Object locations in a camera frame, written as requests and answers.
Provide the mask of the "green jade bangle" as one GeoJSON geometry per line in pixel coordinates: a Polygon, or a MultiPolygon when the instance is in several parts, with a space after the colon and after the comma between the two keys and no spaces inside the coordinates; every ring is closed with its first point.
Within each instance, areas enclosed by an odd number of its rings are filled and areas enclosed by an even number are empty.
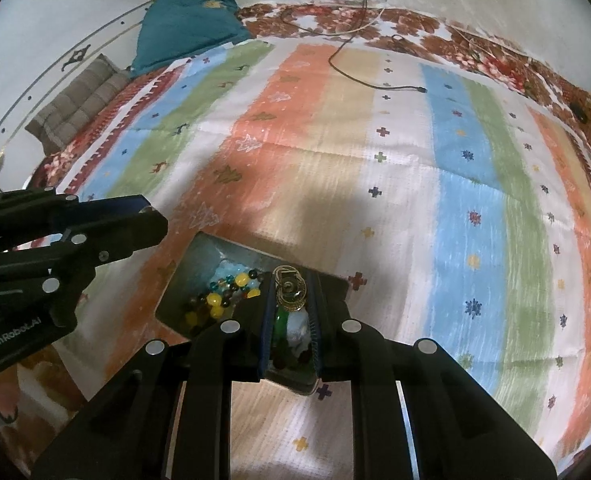
{"type": "Polygon", "coordinates": [[[289,312],[283,307],[277,307],[275,313],[272,345],[277,347],[282,341],[287,340],[289,312]]]}

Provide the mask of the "grey metal jewelry box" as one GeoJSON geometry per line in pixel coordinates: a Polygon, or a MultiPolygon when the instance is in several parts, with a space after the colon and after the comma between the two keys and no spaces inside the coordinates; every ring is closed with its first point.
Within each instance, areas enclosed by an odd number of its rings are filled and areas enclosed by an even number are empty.
{"type": "Polygon", "coordinates": [[[250,322],[244,344],[251,351],[246,382],[266,379],[301,396],[325,399],[330,390],[319,378],[319,340],[329,316],[328,301],[344,300],[347,286],[338,276],[280,260],[224,238],[198,233],[166,286],[156,318],[190,341],[211,327],[234,320],[250,322]],[[294,266],[307,285],[306,304],[289,312],[287,340],[272,345],[276,308],[273,271],[294,266]]]}

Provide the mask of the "teal cloth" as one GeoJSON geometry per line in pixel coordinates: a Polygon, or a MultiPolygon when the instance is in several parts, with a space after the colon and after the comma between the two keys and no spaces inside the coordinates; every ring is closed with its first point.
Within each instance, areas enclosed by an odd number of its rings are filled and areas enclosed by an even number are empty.
{"type": "Polygon", "coordinates": [[[140,27],[131,75],[138,77],[179,58],[252,37],[237,18],[236,0],[154,0],[140,27]]]}

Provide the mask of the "colourful striped bed sheet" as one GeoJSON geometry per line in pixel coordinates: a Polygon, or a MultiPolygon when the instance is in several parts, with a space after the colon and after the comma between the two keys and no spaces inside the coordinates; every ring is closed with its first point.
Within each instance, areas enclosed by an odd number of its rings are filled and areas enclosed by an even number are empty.
{"type": "Polygon", "coordinates": [[[591,445],[591,149],[492,81],[273,39],[174,62],[46,162],[84,202],[146,196],[156,248],[104,266],[57,351],[92,396],[148,339],[199,232],[338,276],[355,318],[431,337],[558,469],[591,445]],[[410,90],[373,90],[363,80],[410,90]]]}

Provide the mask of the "grey checked cushion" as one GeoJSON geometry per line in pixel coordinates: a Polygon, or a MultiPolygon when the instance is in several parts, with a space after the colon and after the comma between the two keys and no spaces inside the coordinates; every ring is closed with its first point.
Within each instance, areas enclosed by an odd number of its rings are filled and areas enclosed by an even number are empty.
{"type": "Polygon", "coordinates": [[[26,125],[41,143],[45,156],[62,151],[130,82],[127,70],[119,70],[99,54],[64,90],[42,107],[26,125]]]}

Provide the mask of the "gold round earring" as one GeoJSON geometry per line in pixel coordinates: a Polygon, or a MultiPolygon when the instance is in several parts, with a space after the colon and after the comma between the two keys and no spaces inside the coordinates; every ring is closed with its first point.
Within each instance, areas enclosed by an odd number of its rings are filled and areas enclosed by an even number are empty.
{"type": "Polygon", "coordinates": [[[306,304],[307,285],[294,266],[277,266],[273,271],[276,302],[287,312],[297,312],[306,304]]]}

